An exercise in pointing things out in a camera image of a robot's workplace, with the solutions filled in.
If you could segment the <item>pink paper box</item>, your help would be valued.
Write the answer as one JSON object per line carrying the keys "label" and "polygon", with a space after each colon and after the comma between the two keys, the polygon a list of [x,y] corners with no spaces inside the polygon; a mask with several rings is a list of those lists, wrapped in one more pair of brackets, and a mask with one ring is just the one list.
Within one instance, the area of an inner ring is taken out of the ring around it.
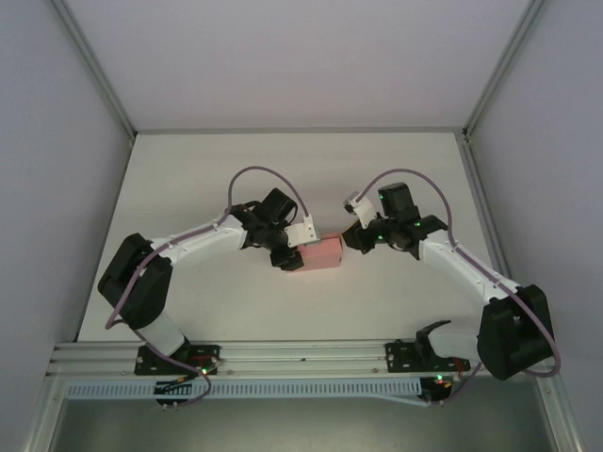
{"label": "pink paper box", "polygon": [[340,233],[325,234],[314,244],[299,245],[303,266],[299,271],[311,271],[338,267],[343,256]]}

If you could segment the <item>black connector board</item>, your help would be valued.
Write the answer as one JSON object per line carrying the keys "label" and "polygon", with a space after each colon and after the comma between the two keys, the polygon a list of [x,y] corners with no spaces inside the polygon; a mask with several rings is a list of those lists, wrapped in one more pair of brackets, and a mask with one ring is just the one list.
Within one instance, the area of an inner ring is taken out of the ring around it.
{"label": "black connector board", "polygon": [[191,398],[191,383],[185,379],[159,381],[154,388],[154,400],[163,411],[176,409]]}
{"label": "black connector board", "polygon": [[419,399],[429,404],[440,404],[451,396],[454,380],[452,377],[435,376],[420,378]]}

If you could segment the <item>aluminium mounting rail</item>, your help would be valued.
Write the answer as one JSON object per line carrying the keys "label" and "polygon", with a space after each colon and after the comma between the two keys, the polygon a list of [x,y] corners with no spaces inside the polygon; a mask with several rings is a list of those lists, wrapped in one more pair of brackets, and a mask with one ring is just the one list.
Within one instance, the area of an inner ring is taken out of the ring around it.
{"label": "aluminium mounting rail", "polygon": [[[435,377],[457,379],[467,372],[389,373],[384,345],[391,339],[326,341],[217,341],[192,345],[220,347],[215,379],[328,379]],[[45,376],[83,378],[138,377],[138,342],[83,342],[55,346]]]}

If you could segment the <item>aluminium frame crossbar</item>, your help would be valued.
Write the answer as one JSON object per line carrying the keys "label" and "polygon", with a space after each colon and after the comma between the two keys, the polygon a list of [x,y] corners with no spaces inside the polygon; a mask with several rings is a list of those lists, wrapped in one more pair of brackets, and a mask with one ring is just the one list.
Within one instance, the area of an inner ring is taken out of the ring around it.
{"label": "aluminium frame crossbar", "polygon": [[238,135],[238,134],[337,134],[337,133],[453,133],[462,134],[460,126],[308,126],[308,127],[231,127],[140,129],[137,135]]}

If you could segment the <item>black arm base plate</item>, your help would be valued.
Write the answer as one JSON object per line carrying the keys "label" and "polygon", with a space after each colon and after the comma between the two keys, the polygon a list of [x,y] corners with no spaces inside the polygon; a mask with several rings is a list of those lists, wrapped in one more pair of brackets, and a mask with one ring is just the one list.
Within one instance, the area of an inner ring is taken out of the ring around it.
{"label": "black arm base plate", "polygon": [[[178,351],[173,357],[179,363],[195,367],[208,375],[218,373],[220,347],[217,345],[189,345]],[[173,363],[160,359],[146,346],[138,349],[134,374],[137,376],[186,375],[188,371]]]}
{"label": "black arm base plate", "polygon": [[468,360],[437,356],[430,345],[420,341],[396,340],[384,345],[385,360],[389,373],[467,372]]}

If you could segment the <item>aluminium frame post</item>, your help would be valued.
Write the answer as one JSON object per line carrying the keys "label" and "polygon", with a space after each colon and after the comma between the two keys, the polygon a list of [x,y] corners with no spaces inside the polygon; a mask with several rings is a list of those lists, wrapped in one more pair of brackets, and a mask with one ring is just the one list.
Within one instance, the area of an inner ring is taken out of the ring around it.
{"label": "aluminium frame post", "polygon": [[504,81],[511,73],[514,63],[519,58],[523,47],[527,44],[540,17],[545,12],[551,0],[529,0],[520,15],[517,24],[508,38],[495,68],[486,82],[480,97],[473,107],[463,127],[465,140],[469,142],[477,131],[488,108],[497,97]]}
{"label": "aluminium frame post", "polygon": [[103,97],[109,112],[120,124],[125,132],[128,142],[134,146],[138,131],[126,112],[122,101],[111,84],[99,59],[95,55],[81,25],[75,18],[67,0],[47,0],[49,6],[57,16],[58,22],[64,28],[74,50],[81,59],[83,66],[91,76],[93,83]]}

